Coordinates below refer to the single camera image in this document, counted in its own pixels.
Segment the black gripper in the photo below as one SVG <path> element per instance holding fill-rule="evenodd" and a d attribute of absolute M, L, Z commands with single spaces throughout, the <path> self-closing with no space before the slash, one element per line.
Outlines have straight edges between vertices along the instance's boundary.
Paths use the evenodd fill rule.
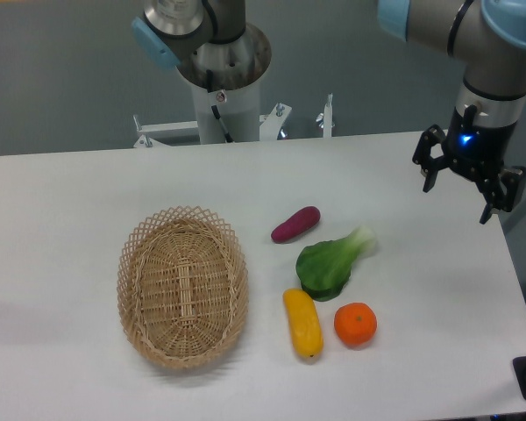
<path fill-rule="evenodd" d="M 511 212 L 521 201 L 526 185 L 526 167 L 504 167 L 504 154 L 516 123 L 502 127 L 470 124 L 454 110 L 447 135 L 432 125 L 419 137 L 412 161 L 421 168 L 423 192 L 435 185 L 439 171 L 450 168 L 471 182 L 476 182 L 486 205 L 480 216 L 484 225 L 500 211 Z M 433 157 L 432 148 L 441 154 Z"/>

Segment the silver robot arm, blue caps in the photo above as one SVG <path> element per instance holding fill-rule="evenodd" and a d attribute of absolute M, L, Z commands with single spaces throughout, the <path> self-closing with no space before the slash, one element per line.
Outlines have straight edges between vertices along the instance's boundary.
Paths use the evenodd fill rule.
<path fill-rule="evenodd" d="M 526 1 L 379 1 L 377 19 L 466 65 L 448 129 L 426 129 L 413 154 L 423 191 L 448 168 L 484 197 L 482 224 L 512 211 L 526 184 L 526 168 L 504 162 L 526 102 Z"/>

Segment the silver robot base, blue cap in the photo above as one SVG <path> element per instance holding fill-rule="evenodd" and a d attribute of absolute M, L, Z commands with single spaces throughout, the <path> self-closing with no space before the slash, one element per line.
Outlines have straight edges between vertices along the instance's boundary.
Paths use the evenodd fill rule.
<path fill-rule="evenodd" d="M 243 0 L 145 1 L 131 30 L 159 68 L 209 92 L 248 87 L 271 64 L 270 42 L 246 21 Z"/>

